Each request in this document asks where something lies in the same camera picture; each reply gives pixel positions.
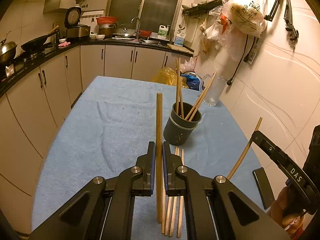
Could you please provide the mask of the person right hand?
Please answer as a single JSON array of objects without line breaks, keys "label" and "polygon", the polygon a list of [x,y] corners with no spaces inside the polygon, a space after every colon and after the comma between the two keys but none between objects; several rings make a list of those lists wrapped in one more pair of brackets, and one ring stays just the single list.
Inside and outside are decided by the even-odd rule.
[{"label": "person right hand", "polygon": [[295,189],[285,186],[271,204],[267,214],[282,228],[292,223],[302,212],[301,198]]}]

